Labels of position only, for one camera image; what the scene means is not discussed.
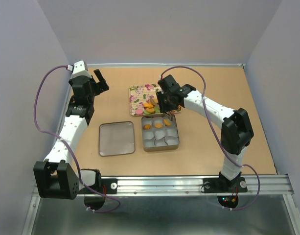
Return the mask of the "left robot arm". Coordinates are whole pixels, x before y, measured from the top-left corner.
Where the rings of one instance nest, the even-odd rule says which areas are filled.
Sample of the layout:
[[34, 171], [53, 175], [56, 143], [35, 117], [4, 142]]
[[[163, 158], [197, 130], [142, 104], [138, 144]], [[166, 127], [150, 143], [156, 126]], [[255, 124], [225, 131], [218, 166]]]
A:
[[109, 90], [99, 69], [91, 76], [87, 70], [73, 70], [69, 80], [72, 88], [64, 124], [59, 134], [42, 130], [52, 135], [56, 142], [43, 161], [33, 167], [39, 195], [42, 198], [74, 199], [84, 182], [75, 150], [94, 114], [94, 99]]

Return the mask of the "aluminium front rail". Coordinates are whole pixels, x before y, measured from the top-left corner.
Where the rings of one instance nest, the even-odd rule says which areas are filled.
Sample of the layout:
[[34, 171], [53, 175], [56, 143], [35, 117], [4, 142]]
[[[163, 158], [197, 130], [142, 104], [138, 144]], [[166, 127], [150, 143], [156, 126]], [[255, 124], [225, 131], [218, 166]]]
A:
[[82, 172], [83, 186], [80, 187], [77, 196], [91, 194], [85, 186], [93, 186], [101, 183], [102, 179], [116, 178], [117, 184], [111, 184], [111, 188], [117, 188], [116, 194], [107, 194], [114, 197], [129, 196], [222, 196], [222, 195], [278, 195], [293, 194], [294, 190], [287, 175], [245, 175], [248, 191], [245, 193], [204, 193], [203, 179], [218, 178], [218, 176], [144, 176], [144, 177], [101, 177], [94, 171]]

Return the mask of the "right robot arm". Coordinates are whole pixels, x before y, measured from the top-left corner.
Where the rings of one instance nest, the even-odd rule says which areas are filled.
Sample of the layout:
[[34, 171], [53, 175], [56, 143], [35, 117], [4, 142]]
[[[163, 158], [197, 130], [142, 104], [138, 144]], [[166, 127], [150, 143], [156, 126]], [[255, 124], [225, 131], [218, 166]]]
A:
[[215, 136], [215, 139], [225, 159], [218, 185], [224, 191], [234, 188], [235, 178], [241, 172], [243, 155], [254, 137], [248, 112], [243, 108], [225, 107], [189, 84], [181, 87], [171, 75], [159, 80], [158, 85], [161, 91], [156, 96], [161, 112], [167, 113], [181, 106], [204, 116], [213, 134], [216, 134], [214, 125], [220, 129], [220, 137]]

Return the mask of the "small ridged orange cookie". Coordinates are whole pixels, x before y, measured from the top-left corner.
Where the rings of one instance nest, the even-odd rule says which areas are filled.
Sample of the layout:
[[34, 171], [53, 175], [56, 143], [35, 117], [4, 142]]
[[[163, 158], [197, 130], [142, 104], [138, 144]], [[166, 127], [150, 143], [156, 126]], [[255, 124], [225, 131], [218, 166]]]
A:
[[146, 124], [146, 125], [144, 125], [144, 130], [149, 130], [149, 129], [151, 129], [151, 125], [150, 124]]

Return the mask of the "floral serving tray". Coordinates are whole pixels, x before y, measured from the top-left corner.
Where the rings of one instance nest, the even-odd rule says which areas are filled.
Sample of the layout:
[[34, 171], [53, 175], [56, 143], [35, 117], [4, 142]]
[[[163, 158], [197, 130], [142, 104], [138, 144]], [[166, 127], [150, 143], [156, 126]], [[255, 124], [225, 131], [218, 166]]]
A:
[[132, 85], [129, 88], [129, 112], [132, 116], [145, 116], [137, 115], [136, 110], [142, 109], [144, 111], [144, 103], [150, 103], [150, 97], [157, 100], [156, 92], [161, 89], [157, 84], [145, 84], [145, 85]]

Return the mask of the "white paper cup liner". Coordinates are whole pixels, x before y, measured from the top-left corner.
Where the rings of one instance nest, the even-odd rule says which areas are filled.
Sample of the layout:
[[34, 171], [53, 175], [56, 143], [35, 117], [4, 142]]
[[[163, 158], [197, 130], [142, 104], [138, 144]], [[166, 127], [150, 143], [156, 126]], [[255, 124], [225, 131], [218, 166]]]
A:
[[164, 128], [156, 129], [154, 135], [156, 140], [160, 140], [166, 136], [166, 130]]

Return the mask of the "plain round orange cookie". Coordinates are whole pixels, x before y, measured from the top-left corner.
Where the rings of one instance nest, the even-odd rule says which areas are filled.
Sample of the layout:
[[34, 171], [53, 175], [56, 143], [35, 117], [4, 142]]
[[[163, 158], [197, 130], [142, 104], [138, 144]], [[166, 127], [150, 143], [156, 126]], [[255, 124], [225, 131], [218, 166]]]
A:
[[165, 126], [171, 126], [171, 122], [167, 119], [163, 119]]

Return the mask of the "dotted biscuit on green cookie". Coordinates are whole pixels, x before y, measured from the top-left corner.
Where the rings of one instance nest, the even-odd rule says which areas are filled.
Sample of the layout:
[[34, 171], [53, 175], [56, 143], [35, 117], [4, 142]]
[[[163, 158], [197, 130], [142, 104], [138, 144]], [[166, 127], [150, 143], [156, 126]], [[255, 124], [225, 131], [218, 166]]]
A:
[[151, 115], [151, 114], [155, 113], [155, 109], [154, 108], [146, 108], [146, 109], [144, 109], [143, 113], [145, 115]]

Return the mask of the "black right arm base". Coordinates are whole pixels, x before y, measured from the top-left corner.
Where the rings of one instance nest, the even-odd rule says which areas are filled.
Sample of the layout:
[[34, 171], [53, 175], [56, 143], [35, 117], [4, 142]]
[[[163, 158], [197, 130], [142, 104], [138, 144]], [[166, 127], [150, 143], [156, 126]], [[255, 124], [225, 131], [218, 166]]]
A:
[[233, 193], [248, 191], [247, 185], [241, 186], [241, 182], [245, 182], [244, 177], [239, 177], [236, 180], [228, 181], [222, 178], [204, 178], [203, 179], [203, 192], [204, 193]]

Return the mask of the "metal tongs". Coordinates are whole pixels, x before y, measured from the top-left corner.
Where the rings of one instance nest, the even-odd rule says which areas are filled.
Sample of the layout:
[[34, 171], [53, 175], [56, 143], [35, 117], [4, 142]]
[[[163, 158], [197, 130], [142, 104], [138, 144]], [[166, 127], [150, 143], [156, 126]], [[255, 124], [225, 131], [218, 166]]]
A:
[[[160, 110], [160, 106], [159, 106], [159, 102], [156, 100], [156, 99], [154, 99], [154, 98], [152, 98], [152, 97], [150, 97], [150, 103], [155, 107], [155, 106], [157, 106], [158, 108], [159, 108], [159, 110]], [[171, 112], [167, 112], [167, 113], [164, 113], [163, 112], [163, 114], [170, 120], [170, 121], [174, 121], [174, 115], [171, 113]]]

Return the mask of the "green sandwich cookie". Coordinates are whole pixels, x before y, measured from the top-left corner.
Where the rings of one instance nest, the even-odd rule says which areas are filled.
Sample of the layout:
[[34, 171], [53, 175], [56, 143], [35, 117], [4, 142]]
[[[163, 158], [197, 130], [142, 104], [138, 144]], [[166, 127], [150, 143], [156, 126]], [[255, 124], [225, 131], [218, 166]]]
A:
[[155, 110], [155, 113], [159, 114], [160, 113], [160, 110], [157, 106], [154, 107], [154, 110]]

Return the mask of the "square metal tin lid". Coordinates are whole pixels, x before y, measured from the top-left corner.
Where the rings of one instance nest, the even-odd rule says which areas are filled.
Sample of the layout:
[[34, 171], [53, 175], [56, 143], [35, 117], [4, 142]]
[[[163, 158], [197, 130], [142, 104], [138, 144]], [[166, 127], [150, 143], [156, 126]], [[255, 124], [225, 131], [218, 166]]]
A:
[[98, 146], [102, 157], [134, 153], [136, 147], [133, 123], [123, 121], [100, 125]]

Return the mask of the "square metal tin box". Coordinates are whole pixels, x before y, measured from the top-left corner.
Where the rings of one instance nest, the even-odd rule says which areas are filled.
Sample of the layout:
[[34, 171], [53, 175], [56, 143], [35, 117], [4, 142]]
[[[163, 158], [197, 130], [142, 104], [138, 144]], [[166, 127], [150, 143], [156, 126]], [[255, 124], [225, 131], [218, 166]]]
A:
[[176, 150], [180, 144], [174, 114], [155, 114], [141, 118], [142, 145], [145, 152]]

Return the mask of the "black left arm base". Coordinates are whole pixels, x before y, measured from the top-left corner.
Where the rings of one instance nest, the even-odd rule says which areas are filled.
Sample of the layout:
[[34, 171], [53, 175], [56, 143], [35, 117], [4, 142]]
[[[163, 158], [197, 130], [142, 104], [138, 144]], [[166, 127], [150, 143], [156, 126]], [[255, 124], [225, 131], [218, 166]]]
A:
[[117, 188], [112, 189], [111, 184], [117, 184], [117, 179], [102, 179], [100, 185], [99, 183], [95, 183], [93, 186], [91, 186], [91, 188], [104, 194], [116, 194]]

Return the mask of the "pink round cookie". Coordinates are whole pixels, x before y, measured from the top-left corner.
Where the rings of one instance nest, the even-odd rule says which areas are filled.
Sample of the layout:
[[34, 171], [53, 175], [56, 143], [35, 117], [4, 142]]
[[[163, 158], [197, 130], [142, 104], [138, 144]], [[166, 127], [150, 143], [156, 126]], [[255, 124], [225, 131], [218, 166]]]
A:
[[136, 110], [136, 114], [137, 115], [142, 115], [143, 114], [143, 110], [142, 109], [137, 109]]

